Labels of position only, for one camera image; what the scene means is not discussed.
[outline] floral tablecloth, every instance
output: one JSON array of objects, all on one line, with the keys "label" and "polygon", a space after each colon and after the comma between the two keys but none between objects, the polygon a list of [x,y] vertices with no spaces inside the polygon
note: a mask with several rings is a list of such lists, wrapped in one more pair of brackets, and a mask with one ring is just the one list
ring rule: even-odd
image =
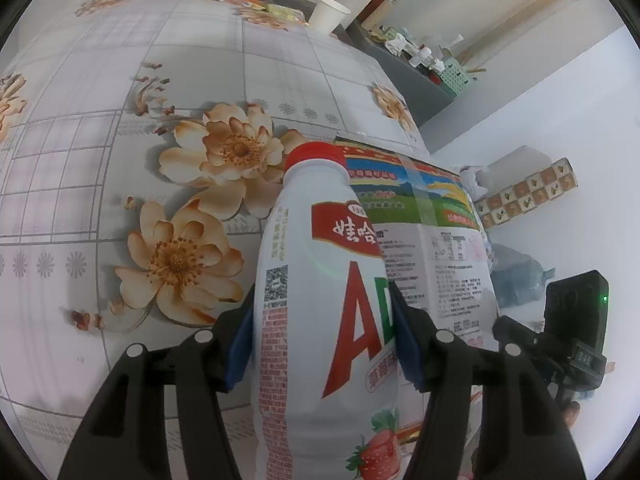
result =
[{"label": "floral tablecloth", "polygon": [[[239,306],[287,154],[336,135],[427,158],[378,63],[210,0],[64,10],[0,81],[0,410],[55,478],[133,342],[178,344]],[[251,475],[249,385],[220,396]],[[184,478],[175,391],[174,478]]]}]

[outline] white bottle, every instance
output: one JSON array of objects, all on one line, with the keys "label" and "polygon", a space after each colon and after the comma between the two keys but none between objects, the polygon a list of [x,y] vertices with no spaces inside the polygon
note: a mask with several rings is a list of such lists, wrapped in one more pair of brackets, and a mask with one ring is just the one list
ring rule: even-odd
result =
[{"label": "white bottle", "polygon": [[415,68],[420,65],[420,63],[424,63],[430,55],[431,49],[427,46],[424,46],[418,51],[418,54],[416,54],[409,60],[409,64]]},{"label": "white bottle", "polygon": [[257,480],[399,473],[398,366],[385,266],[342,150],[287,158],[254,305]]}]

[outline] white paper cup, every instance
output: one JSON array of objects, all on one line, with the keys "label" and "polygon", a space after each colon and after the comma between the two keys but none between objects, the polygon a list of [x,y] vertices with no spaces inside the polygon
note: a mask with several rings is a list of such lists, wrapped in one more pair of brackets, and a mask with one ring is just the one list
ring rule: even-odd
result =
[{"label": "white paper cup", "polygon": [[320,0],[309,19],[309,27],[321,34],[331,34],[348,14],[351,11],[343,4],[333,0]]}]

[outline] plastic bag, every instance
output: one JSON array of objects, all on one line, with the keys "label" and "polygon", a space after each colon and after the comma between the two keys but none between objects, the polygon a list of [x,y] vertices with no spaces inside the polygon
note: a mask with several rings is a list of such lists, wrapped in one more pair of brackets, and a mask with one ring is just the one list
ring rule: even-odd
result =
[{"label": "plastic bag", "polygon": [[544,270],[539,261],[504,245],[493,244],[491,281],[500,308],[524,305],[545,297],[546,282],[556,269]]}]

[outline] qr code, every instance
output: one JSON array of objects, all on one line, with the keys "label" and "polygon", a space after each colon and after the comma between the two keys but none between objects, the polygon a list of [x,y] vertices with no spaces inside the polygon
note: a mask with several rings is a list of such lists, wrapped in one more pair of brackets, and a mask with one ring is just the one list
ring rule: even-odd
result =
[{"label": "qr code", "polygon": [[267,270],[267,283],[264,287],[264,301],[284,300],[287,297],[288,275],[288,265]]}]

